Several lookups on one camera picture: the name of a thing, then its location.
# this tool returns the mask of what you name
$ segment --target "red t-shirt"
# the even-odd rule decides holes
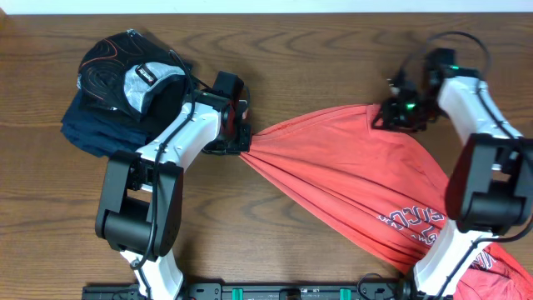
[[[296,117],[252,139],[242,159],[357,246],[403,273],[446,222],[448,182],[412,137],[371,129],[378,106]],[[532,299],[533,277],[492,243],[466,271],[456,299]]]

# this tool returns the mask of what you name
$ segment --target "folded clothes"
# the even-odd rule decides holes
[[[61,121],[61,132],[76,147],[101,157],[117,150],[135,152],[147,143],[148,132],[80,110],[81,98],[80,91]]]
[[[241,158],[340,234],[407,273],[446,222],[448,178],[412,137],[371,129],[378,106],[334,107],[252,138]],[[533,277],[492,243],[454,299],[531,299]]]

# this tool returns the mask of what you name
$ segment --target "gray fabric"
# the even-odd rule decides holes
[[[138,65],[130,68],[124,78],[124,94],[126,95],[127,101],[141,114],[147,112],[152,102],[152,97],[146,97],[147,93],[170,76],[185,75],[180,67],[169,66],[165,63],[147,62],[145,65],[157,78],[157,81],[151,87],[135,72]]]

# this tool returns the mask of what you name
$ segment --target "wooden surface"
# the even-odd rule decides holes
[[[165,15],[10,17],[0,32],[0,298],[76,299],[88,283],[133,273],[94,233],[107,163],[70,144],[60,120],[77,66],[95,42],[150,32],[212,83],[236,73],[252,90],[252,125],[349,103],[378,103],[408,52],[432,33],[486,41],[491,94],[533,136],[533,16],[527,14]],[[481,55],[461,39],[463,64]],[[421,64],[411,68],[416,74]],[[448,122],[417,136],[446,172],[460,151]],[[227,282],[356,281],[396,275],[279,192],[238,157],[201,155],[185,180],[174,247],[185,274]],[[530,272],[531,236],[505,246]]]

